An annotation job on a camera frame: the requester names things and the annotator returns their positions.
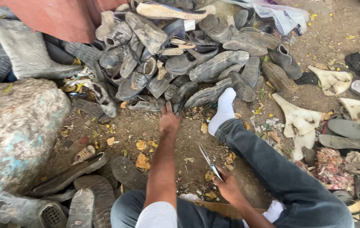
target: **forearm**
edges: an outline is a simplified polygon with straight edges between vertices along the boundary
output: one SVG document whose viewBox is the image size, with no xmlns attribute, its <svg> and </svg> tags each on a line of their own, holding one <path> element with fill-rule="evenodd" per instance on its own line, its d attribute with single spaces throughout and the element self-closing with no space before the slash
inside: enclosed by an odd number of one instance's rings
<svg viewBox="0 0 360 228">
<path fill-rule="evenodd" d="M 166 201 L 177 208 L 174 143 L 175 132 L 162 132 L 152 159 L 143 208 L 158 201 Z"/>
<path fill-rule="evenodd" d="M 256 211 L 246 199 L 234 202 L 232 205 L 239 211 L 250 228 L 275 228 L 275 226 Z"/>
</svg>

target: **boot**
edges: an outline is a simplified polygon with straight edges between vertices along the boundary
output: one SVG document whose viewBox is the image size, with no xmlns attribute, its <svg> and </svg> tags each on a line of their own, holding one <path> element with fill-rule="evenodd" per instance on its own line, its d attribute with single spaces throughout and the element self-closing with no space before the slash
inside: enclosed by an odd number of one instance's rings
<svg viewBox="0 0 360 228">
<path fill-rule="evenodd" d="M 80 65 L 61 65 L 46 51 L 40 32 L 32 32 L 23 22 L 0 19 L 0 43 L 11 59 L 17 79 L 26 77 L 62 79 L 83 69 Z"/>
</svg>

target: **dirt ground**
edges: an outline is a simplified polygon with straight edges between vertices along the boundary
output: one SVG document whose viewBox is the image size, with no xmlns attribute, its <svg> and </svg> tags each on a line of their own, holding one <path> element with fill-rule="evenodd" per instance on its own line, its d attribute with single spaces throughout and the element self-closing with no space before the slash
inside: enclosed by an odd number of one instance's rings
<svg viewBox="0 0 360 228">
<path fill-rule="evenodd" d="M 288 38 L 283 38 L 284 44 L 287 45 L 296 61 L 300 62 L 300 67 L 304 71 L 309 71 L 307 69 L 308 65 L 327 64 L 333 59 L 336 59 L 335 64 L 337 67 L 340 65 L 343 70 L 345 68 L 344 56 L 353 52 L 360 52 L 360 1 L 329 0 L 327 2 L 328 5 L 323 0 L 284 0 L 282 2 L 289 6 L 297 5 L 298 8 L 307 10 L 310 15 L 318 15 L 314 17 L 314 21 L 309 21 L 311 25 L 306 33 L 300 37 L 296 36 L 295 44 L 290 44 Z M 211 3 L 213 1 L 201 1 L 200 7 Z M 217 14 L 222 19 L 228 14 L 235 16 L 241 9 L 237 5 L 220 1 L 213 4 L 217 6 Z M 356 37 L 346 39 L 349 35 Z M 273 114 L 274 118 L 278 118 L 279 122 L 284 123 L 284 114 L 281 108 L 268 96 L 274 90 L 267 84 L 261 83 L 255 88 L 256 92 L 259 93 L 262 88 L 264 89 L 262 99 L 250 103 L 238 99 L 234 101 L 235 112 L 241 114 L 240 119 L 242 121 L 250 124 L 251 131 L 254 131 L 254 129 L 250 117 L 253 116 L 252 112 L 259 108 L 259 102 L 263 103 L 261 113 L 255 115 L 255 122 L 259 123 L 259 126 L 270 118 L 269 114 Z M 340 97 L 360 99 L 350 91 Z M 314 85 L 299 86 L 294 97 L 287 100 L 298 107 L 326 113 L 338 111 L 340 107 L 337 97 L 323 96 L 321 89 Z M 180 115 L 181 127 L 175 144 L 177 190 L 178 194 L 196 194 L 196 190 L 201 191 L 203 194 L 213 191 L 219 196 L 220 202 L 226 202 L 220 196 L 212 181 L 207 182 L 205 180 L 204 175 L 209 168 L 197 144 L 201 143 L 213 162 L 219 166 L 224 166 L 225 159 L 230 151 L 225 145 L 221 145 L 216 138 L 208 133 L 203 134 L 200 130 L 203 122 L 207 122 L 207 113 L 209 113 L 207 110 L 210 105 L 203 106 L 203 108 L 205 111 L 195 119 L 192 118 L 195 112 L 191 110 L 182 110 Z M 85 147 L 85 144 L 80 143 L 84 135 L 88 137 L 87 144 L 94 145 L 95 142 L 98 142 L 101 145 L 99 150 L 105 149 L 104 151 L 111 158 L 124 155 L 124 151 L 127 150 L 129 158 L 133 162 L 136 161 L 141 152 L 136 147 L 138 140 L 155 140 L 157 143 L 159 141 L 160 132 L 157 113 L 120 109 L 115 118 L 92 121 L 92 116 L 86 113 L 78 114 L 74 107 L 72 107 L 71 111 L 71 115 L 65 121 L 65 126 L 69 128 L 68 136 L 59 137 L 62 146 L 59 146 L 58 150 L 52 153 L 48 168 L 38 177 L 37 182 L 40 182 L 43 177 L 50 178 L 70 167 L 74 155 Z M 113 133 L 110 133 L 110 130 L 107 129 L 107 123 L 114 126 Z M 292 140 L 285 138 L 280 129 L 276 131 L 284 144 L 282 149 L 284 156 L 290 158 L 290 151 L 293 148 Z M 264 132 L 266 131 L 262 130 L 259 136 L 262 137 Z M 113 144 L 113 146 L 107 146 L 106 140 L 110 137 L 115 137 L 115 141 L 119 142 Z M 64 143 L 68 141 L 72 141 L 73 145 L 69 148 L 63 147 Z M 269 137 L 267 141 L 274 144 L 274 141 Z M 155 147 L 147 146 L 142 153 L 152 158 L 155 151 Z M 195 158 L 194 163 L 184 161 L 185 158 L 190 157 Z M 236 175 L 245 197 L 254 207 L 266 209 L 271 201 L 271 196 L 259 184 L 248 166 L 240 158 L 236 158 L 231 165 L 234 167 L 231 173 Z M 111 169 L 108 164 L 103 167 L 101 173 L 103 176 L 112 179 Z"/>
</svg>

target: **large rock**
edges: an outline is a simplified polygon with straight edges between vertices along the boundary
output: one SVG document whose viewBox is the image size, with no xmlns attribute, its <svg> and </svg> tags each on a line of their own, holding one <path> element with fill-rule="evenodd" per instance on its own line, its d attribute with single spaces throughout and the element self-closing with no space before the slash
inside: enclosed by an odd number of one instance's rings
<svg viewBox="0 0 360 228">
<path fill-rule="evenodd" d="M 0 83 L 0 191 L 22 192 L 46 164 L 70 101 L 45 79 Z"/>
</svg>

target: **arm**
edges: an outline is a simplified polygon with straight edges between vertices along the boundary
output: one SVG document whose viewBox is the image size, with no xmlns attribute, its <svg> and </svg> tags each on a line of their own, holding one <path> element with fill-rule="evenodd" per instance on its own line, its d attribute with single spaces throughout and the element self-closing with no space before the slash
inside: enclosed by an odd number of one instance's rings
<svg viewBox="0 0 360 228">
<path fill-rule="evenodd" d="M 166 201 L 177 209 L 174 142 L 179 119 L 173 114 L 170 101 L 162 107 L 159 127 L 162 135 L 152 159 L 143 208 L 154 202 Z"/>
<path fill-rule="evenodd" d="M 236 182 L 236 178 L 221 167 L 216 167 L 223 177 L 223 181 L 218 177 L 212 180 L 218 186 L 221 195 L 228 200 L 243 216 L 250 228 L 275 228 L 262 214 L 256 211 L 243 196 Z"/>
</svg>

